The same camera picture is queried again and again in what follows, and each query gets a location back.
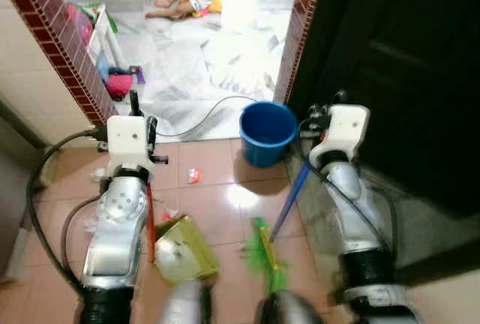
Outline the yellow dustpan with red handle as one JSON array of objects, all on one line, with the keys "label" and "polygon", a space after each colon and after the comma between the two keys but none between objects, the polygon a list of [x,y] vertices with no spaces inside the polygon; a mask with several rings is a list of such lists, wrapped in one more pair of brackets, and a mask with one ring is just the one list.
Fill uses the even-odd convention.
[{"label": "yellow dustpan with red handle", "polygon": [[[140,108],[137,91],[131,91],[130,116],[151,117]],[[131,258],[139,260],[143,250],[149,263],[154,263],[164,278],[171,282],[202,280],[216,272],[212,256],[207,254],[198,234],[193,232],[193,222],[185,214],[168,219],[163,232],[158,234],[155,225],[155,209],[151,180],[146,179],[146,170],[129,169],[131,177],[131,211],[127,215],[131,223]]]}]

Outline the green broom with blue handle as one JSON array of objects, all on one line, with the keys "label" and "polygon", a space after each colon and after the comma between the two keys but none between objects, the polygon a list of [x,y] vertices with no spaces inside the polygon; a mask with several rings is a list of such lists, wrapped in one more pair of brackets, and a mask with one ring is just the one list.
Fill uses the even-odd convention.
[{"label": "green broom with blue handle", "polygon": [[290,193],[273,225],[268,224],[263,217],[250,219],[251,236],[244,246],[244,259],[247,268],[262,277],[267,294],[279,293],[281,290],[288,289],[287,265],[275,249],[275,239],[284,228],[284,224],[297,204],[298,196],[313,170],[314,167],[309,160],[301,163],[301,169],[292,181]]}]

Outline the blue plastic bucket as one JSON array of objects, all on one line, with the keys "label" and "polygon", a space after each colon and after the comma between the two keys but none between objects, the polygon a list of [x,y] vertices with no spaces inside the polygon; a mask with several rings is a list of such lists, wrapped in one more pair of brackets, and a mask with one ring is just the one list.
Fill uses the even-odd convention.
[{"label": "blue plastic bucket", "polygon": [[273,101],[257,101],[244,106],[239,125],[242,156],[257,169],[274,166],[298,131],[294,112]]}]

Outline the pink bag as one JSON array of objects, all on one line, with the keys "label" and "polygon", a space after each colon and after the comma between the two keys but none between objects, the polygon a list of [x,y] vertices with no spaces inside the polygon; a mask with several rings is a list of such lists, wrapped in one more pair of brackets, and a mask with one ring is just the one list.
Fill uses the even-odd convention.
[{"label": "pink bag", "polygon": [[137,75],[133,71],[109,69],[103,84],[105,84],[107,94],[113,101],[123,101],[136,81]]}]

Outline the dark panelled door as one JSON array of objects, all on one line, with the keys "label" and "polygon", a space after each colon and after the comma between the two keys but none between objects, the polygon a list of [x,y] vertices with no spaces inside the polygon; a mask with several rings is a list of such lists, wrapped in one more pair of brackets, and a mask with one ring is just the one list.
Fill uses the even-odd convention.
[{"label": "dark panelled door", "polygon": [[479,211],[479,0],[318,0],[288,104],[370,109],[359,158],[447,213]]}]

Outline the white plastic rack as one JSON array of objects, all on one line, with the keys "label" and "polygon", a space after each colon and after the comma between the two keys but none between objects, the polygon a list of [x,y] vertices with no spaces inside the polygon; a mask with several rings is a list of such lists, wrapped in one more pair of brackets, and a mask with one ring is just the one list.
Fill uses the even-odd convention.
[{"label": "white plastic rack", "polygon": [[105,3],[91,3],[82,6],[81,9],[91,23],[91,33],[86,45],[88,56],[97,65],[106,64],[113,68],[126,68],[128,60],[116,37],[116,25]]}]

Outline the silver left robot leg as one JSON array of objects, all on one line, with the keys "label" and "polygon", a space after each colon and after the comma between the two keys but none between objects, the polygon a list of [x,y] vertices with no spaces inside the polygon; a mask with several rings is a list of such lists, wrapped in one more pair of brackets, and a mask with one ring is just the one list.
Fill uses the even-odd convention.
[{"label": "silver left robot leg", "polygon": [[185,280],[172,290],[155,324],[212,324],[212,286]]}]

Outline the silver robot leg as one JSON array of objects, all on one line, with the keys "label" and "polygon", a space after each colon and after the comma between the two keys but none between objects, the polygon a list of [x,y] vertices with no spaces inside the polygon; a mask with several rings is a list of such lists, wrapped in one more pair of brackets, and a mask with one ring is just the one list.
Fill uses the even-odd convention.
[{"label": "silver robot leg", "polygon": [[155,324],[212,324],[212,286],[185,280],[172,290]]},{"label": "silver robot leg", "polygon": [[282,289],[269,293],[258,303],[254,324],[325,324],[323,318],[302,296]]}]

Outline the silver right robot leg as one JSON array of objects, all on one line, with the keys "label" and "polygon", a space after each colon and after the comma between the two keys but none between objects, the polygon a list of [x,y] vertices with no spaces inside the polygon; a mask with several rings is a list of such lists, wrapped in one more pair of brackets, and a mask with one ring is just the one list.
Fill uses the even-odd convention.
[{"label": "silver right robot leg", "polygon": [[258,303],[254,324],[325,324],[323,318],[302,296],[282,289],[269,293]]}]

